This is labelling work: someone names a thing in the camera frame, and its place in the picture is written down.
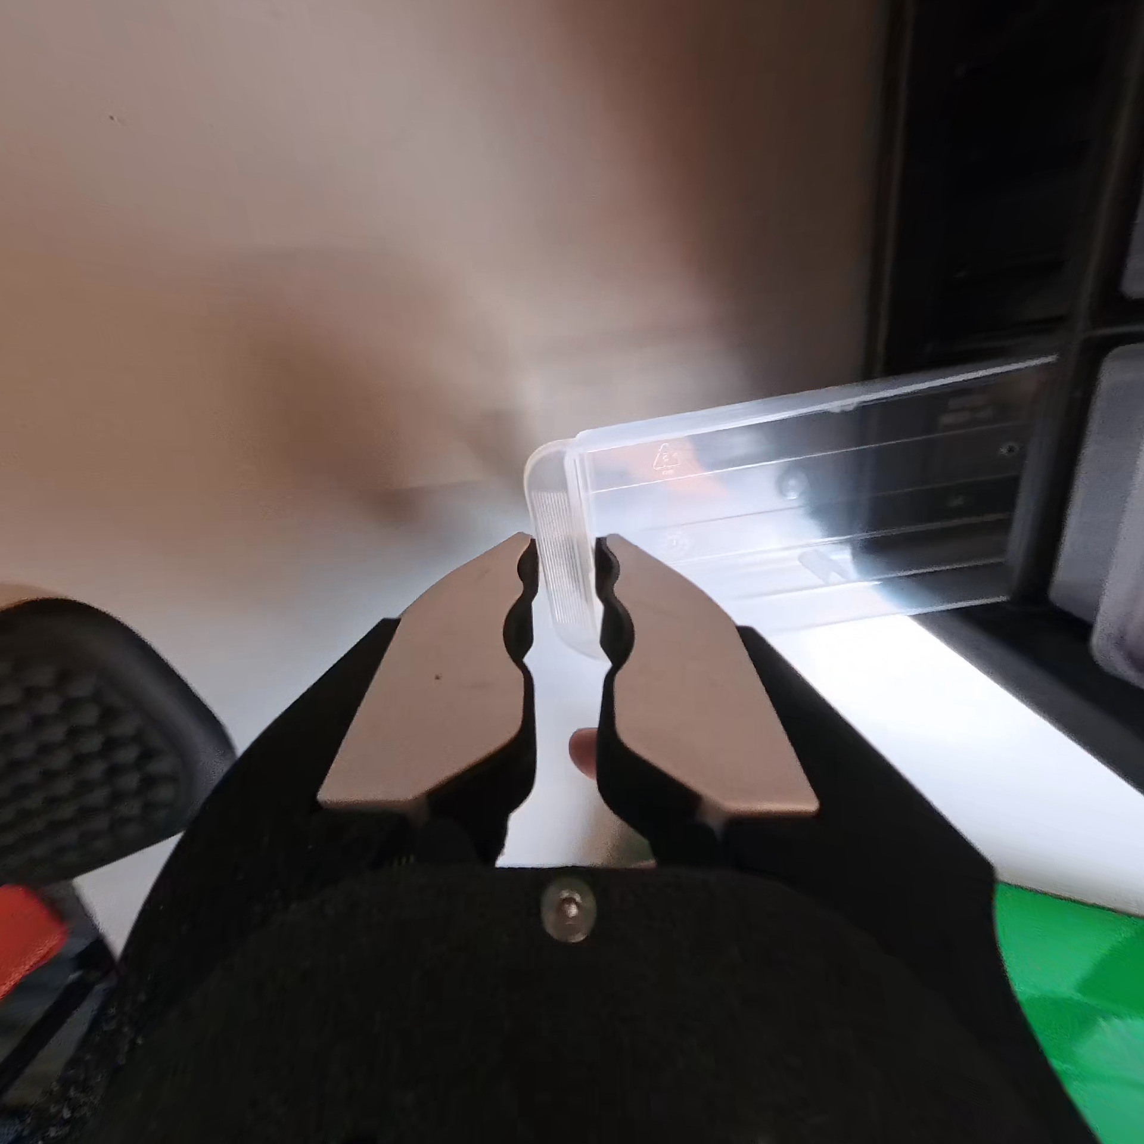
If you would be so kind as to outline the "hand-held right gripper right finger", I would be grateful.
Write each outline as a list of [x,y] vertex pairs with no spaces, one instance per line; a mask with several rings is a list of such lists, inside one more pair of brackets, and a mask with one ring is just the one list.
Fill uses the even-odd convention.
[[619,622],[611,679],[619,746],[695,796],[699,817],[808,817],[819,800],[732,618],[618,533],[596,589]]

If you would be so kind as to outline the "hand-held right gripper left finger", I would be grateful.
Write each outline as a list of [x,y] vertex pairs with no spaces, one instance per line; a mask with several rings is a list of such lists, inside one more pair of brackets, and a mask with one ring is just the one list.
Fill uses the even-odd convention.
[[318,788],[329,810],[427,810],[457,780],[535,753],[535,539],[514,532],[432,582],[400,614]]

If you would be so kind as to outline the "clear plastic drawer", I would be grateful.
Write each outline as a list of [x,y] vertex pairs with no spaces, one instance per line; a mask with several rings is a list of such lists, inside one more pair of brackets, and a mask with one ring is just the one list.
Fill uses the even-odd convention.
[[763,634],[1000,601],[1052,355],[931,368],[580,431],[524,501],[554,631],[601,659],[616,533]]

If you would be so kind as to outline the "green plastic bin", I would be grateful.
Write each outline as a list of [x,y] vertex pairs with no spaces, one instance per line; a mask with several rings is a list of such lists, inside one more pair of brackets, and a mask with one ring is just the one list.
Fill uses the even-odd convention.
[[1104,1142],[1142,1141],[1142,919],[998,883],[995,935],[1025,1018]]

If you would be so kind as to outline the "black drawer cabinet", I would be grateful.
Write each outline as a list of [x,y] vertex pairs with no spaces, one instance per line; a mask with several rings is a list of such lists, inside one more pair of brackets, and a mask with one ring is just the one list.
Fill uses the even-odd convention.
[[890,2],[866,362],[1052,355],[1007,604],[954,631],[1004,676],[1141,686],[1048,599],[1096,371],[1141,336],[1141,2]]

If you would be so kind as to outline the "pale grey desk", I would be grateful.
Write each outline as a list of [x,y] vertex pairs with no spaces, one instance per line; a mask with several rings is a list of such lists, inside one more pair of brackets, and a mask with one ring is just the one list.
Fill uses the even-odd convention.
[[[238,747],[528,525],[529,453],[871,374],[890,2],[2,2],[2,578],[116,612]],[[980,605],[777,633],[1003,881],[1141,915],[1141,706]],[[622,860],[537,615],[505,861]]]

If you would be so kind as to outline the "black honeycomb mesh object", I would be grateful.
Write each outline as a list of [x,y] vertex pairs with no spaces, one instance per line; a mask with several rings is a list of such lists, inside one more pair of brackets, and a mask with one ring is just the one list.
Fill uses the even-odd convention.
[[2,883],[74,879],[180,833],[235,757],[205,701],[131,626],[2,586]]

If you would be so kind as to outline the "red object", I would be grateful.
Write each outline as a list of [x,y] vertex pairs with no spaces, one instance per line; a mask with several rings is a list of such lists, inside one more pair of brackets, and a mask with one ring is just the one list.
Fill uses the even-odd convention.
[[1,998],[47,964],[66,936],[66,921],[55,905],[23,885],[1,885]]

